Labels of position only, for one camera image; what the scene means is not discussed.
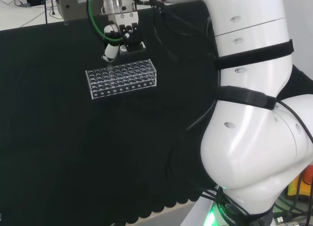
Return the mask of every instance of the black table surface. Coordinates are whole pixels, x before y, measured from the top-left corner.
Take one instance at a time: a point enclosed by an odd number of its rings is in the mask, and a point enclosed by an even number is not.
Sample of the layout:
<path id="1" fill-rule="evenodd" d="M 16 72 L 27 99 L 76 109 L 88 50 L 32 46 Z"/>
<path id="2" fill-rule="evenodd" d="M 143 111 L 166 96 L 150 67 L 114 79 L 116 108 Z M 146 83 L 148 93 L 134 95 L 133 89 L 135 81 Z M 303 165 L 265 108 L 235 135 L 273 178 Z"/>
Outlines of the black table surface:
<path id="1" fill-rule="evenodd" d="M 203 3 L 171 8 L 204 30 Z M 1 225 L 134 223 L 164 206 L 195 201 L 199 191 L 185 179 L 215 185 L 199 155 L 209 119 L 174 151 L 179 181 L 164 174 L 177 137 L 214 100 L 212 50 L 202 36 L 176 36 L 158 21 L 175 62 L 153 34 L 152 11 L 140 11 L 139 18 L 147 51 L 114 64 L 150 58 L 157 87 L 99 101 L 91 100 L 85 70 L 107 65 L 87 20 L 0 32 Z M 169 24 L 193 31 L 175 20 Z M 313 82 L 294 68 L 279 98 L 306 93 L 313 93 Z"/>

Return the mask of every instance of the black cable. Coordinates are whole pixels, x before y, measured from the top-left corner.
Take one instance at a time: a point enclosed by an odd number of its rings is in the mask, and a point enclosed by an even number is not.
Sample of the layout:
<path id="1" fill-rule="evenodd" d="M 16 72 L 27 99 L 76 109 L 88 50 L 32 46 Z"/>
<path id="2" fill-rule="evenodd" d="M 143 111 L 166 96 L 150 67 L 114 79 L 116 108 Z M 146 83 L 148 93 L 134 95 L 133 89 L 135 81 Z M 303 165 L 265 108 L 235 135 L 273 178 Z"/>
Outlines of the black cable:
<path id="1" fill-rule="evenodd" d="M 232 203 L 234 203 L 239 209 L 241 209 L 247 216 L 250 214 L 238 203 L 236 203 L 234 200 L 232 200 L 227 194 L 223 193 Z"/>
<path id="2" fill-rule="evenodd" d="M 290 113 L 292 113 L 293 116 L 295 116 L 295 118 L 299 121 L 300 125 L 303 127 L 304 131 L 306 132 L 306 134 L 308 135 L 308 137 L 310 138 L 311 142 L 313 143 L 313 137 L 309 131 L 309 129 L 307 128 L 307 126 L 304 124 L 304 122 L 302 121 L 302 119 L 297 115 L 297 113 L 295 111 L 292 110 L 292 108 L 290 108 L 288 105 L 286 105 L 284 102 L 280 101 L 277 99 L 277 103 L 281 104 L 282 106 L 284 106 L 287 110 L 289 110 Z"/>
<path id="3" fill-rule="evenodd" d="M 294 201 L 293 201 L 293 204 L 292 204 L 291 208 L 286 211 L 285 214 L 291 213 L 291 212 L 294 210 L 294 208 L 295 208 L 295 206 L 297 205 L 297 203 L 298 203 L 299 195 L 300 195 L 300 186 L 301 186 L 301 181 L 302 181 L 303 175 L 304 175 L 304 171 L 302 171 L 302 172 L 300 173 L 300 175 L 299 175 L 298 186 L 297 186 L 297 192 L 296 192 L 296 195 L 295 195 L 295 199 L 294 199 Z"/>
<path id="4" fill-rule="evenodd" d="M 279 199 L 283 204 L 285 204 L 286 206 L 292 207 L 292 205 L 291 205 L 290 203 L 286 202 L 286 201 L 285 201 L 284 199 L 282 199 L 281 197 L 278 197 L 278 199 Z M 299 211 L 300 213 L 307 213 L 307 211 L 301 210 L 301 209 L 299 209 L 299 208 L 297 208 L 297 207 L 294 207 L 293 209 L 296 210 L 296 211 Z"/>
<path id="5" fill-rule="evenodd" d="M 313 203 L 312 198 L 313 198 L 313 177 L 312 177 L 311 190 L 310 190 L 309 210 L 308 210 L 308 216 L 307 216 L 307 221 L 305 223 L 305 226 L 309 226 L 309 224 L 310 224 L 311 212 L 312 212 L 312 203 Z"/>
<path id="6" fill-rule="evenodd" d="M 162 12 L 164 12 L 165 14 L 168 14 L 170 16 L 172 16 L 174 19 L 178 20 L 179 22 L 183 23 L 184 25 L 188 26 L 189 28 L 195 30 L 196 32 L 198 32 L 200 35 L 203 35 L 202 30 L 196 28 L 194 26 L 194 24 L 183 20 L 182 18 L 178 17 L 177 15 L 175 15 L 173 12 L 169 11 L 169 9 L 166 7 L 166 5 L 158 0 L 150 0 L 150 5 L 151 6 L 155 6 L 158 7 L 162 10 Z"/>
<path id="7" fill-rule="evenodd" d="M 217 87 L 219 87 L 221 85 L 221 71 L 218 70 L 218 84 Z M 210 111 L 216 106 L 217 100 L 214 100 L 211 107 L 201 116 L 199 117 L 196 121 L 194 121 L 187 129 L 186 131 L 189 131 L 190 129 L 192 129 L 194 126 L 196 126 L 197 124 L 199 124 L 209 113 Z"/>
<path id="8" fill-rule="evenodd" d="M 214 201 L 214 202 L 216 202 L 216 203 L 218 203 L 218 204 L 222 204 L 222 203 L 219 202 L 219 200 L 217 200 L 217 199 L 215 199 L 215 198 L 212 198 L 212 197 L 210 197 L 210 196 L 208 196 L 208 195 L 205 195 L 205 194 L 203 194 L 203 193 L 201 193 L 200 196 L 203 197 L 203 198 L 207 198 L 207 199 L 209 199 L 209 200 L 212 200 L 212 201 Z"/>
<path id="9" fill-rule="evenodd" d="M 308 135 L 308 137 L 310 138 L 311 142 L 313 143 L 313 137 L 312 134 L 310 133 L 309 129 L 307 128 L 307 126 L 305 125 L 305 123 L 302 121 L 302 119 L 299 117 L 299 115 L 292 109 L 290 108 L 288 105 L 286 105 L 284 102 L 277 100 L 277 103 L 281 104 L 282 106 L 284 106 L 290 113 L 292 113 L 293 116 L 295 116 L 295 118 L 298 120 L 298 122 L 300 123 L 300 125 L 302 126 L 302 128 L 304 129 L 304 131 L 306 132 L 306 134 Z M 297 187 L 297 194 L 296 194 L 296 200 L 293 202 L 293 207 L 295 207 L 296 202 L 297 202 L 297 198 L 299 197 L 299 192 L 300 192 L 300 184 L 301 184 L 301 180 L 303 178 L 304 175 L 304 171 L 300 174 L 299 177 L 299 181 L 298 181 L 298 187 Z M 306 221 L 306 226 L 309 225 L 310 223 L 310 219 L 311 219 L 311 212 L 312 212 L 312 198 L 313 198 L 313 184 L 311 184 L 311 190 L 310 190 L 310 200 L 309 200 L 309 210 L 308 210 L 308 215 L 307 215 L 307 221 Z"/>
<path id="10" fill-rule="evenodd" d="M 168 30 L 170 30 L 171 32 L 173 32 L 174 34 L 176 34 L 176 35 L 178 35 L 178 36 L 187 36 L 187 37 L 188 37 L 188 36 L 189 36 L 189 37 L 199 36 L 199 34 L 186 34 L 186 33 L 181 33 L 181 32 L 178 32 L 178 31 L 172 29 L 172 28 L 167 24 L 167 22 L 166 22 L 166 18 L 165 18 L 164 12 L 162 12 L 161 16 L 162 16 L 162 19 L 163 19 L 163 24 L 164 24 L 164 26 L 165 26 Z"/>
<path id="11" fill-rule="evenodd" d="M 153 11 L 153 28 L 154 28 L 154 33 L 155 33 L 155 37 L 157 39 L 157 41 L 161 44 L 161 46 L 165 49 L 165 51 L 167 52 L 167 54 L 170 56 L 170 58 L 175 61 L 178 62 L 178 58 L 164 45 L 164 43 L 162 42 L 162 40 L 159 38 L 158 34 L 157 34 L 157 29 L 156 29 L 156 22 L 157 22 L 157 15 L 156 12 L 158 12 L 158 8 L 152 8 Z"/>

